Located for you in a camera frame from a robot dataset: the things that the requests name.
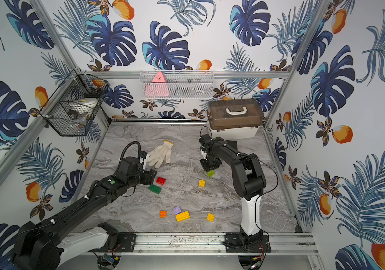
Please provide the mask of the dark green lego brick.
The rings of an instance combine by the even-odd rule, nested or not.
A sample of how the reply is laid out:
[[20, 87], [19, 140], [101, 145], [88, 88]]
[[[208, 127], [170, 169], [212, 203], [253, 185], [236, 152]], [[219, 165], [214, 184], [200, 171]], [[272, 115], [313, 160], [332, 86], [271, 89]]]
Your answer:
[[162, 192], [162, 188], [159, 187], [159, 186], [156, 186], [156, 185], [154, 185], [154, 184], [151, 184], [151, 185], [149, 186], [149, 190], [150, 190], [151, 192], [155, 193], [155, 194], [158, 194], [158, 195]]

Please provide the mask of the yellow long lego brick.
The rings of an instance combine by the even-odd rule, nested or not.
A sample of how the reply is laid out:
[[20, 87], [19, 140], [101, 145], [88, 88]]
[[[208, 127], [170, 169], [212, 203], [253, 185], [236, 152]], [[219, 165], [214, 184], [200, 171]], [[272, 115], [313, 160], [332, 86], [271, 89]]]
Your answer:
[[190, 218], [189, 211], [184, 211], [175, 215], [177, 222], [182, 222]]

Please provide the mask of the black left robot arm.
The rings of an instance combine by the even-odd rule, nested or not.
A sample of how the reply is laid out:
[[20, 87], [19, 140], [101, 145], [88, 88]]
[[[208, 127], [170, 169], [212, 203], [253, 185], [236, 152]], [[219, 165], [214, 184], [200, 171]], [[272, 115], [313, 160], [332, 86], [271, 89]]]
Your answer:
[[157, 171], [145, 170], [137, 157], [121, 159], [116, 171], [93, 181], [84, 197], [37, 224], [21, 226], [12, 249], [12, 264], [19, 270], [55, 270], [66, 255], [61, 242], [78, 225], [99, 209], [111, 204], [137, 185], [153, 184]]

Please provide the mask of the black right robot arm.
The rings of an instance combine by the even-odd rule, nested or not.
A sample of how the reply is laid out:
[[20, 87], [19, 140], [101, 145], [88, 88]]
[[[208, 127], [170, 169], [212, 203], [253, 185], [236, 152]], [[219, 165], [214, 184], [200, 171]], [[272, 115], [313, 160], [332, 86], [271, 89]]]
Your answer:
[[241, 198], [240, 232], [227, 233], [222, 245], [228, 253], [257, 252], [260, 246], [267, 245], [259, 223], [261, 198], [267, 185], [260, 160], [255, 154], [239, 152], [233, 142], [220, 137], [201, 135], [199, 143], [203, 170], [210, 172], [223, 163], [229, 165], [233, 187]]

